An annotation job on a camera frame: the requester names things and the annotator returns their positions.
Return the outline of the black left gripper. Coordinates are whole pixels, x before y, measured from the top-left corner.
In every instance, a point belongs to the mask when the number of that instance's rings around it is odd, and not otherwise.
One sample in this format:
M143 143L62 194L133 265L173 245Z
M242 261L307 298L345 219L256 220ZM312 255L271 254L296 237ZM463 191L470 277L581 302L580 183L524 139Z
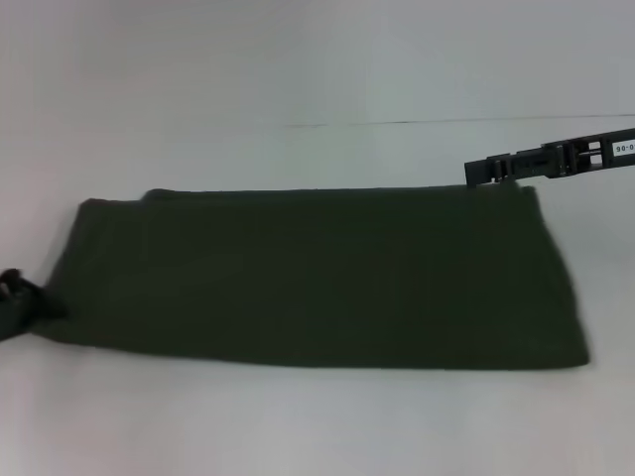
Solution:
M26 333L39 321L65 317L64 305L44 288L24 279L19 270L1 273L1 341Z

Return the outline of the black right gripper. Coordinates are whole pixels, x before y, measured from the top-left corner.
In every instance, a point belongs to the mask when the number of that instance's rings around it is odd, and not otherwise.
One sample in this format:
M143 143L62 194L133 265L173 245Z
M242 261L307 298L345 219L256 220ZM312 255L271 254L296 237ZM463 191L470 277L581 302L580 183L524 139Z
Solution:
M547 178L564 178L634 166L634 130L625 129L557 141L543 146ZM491 156L464 164L469 187L539 177L546 168L542 149Z

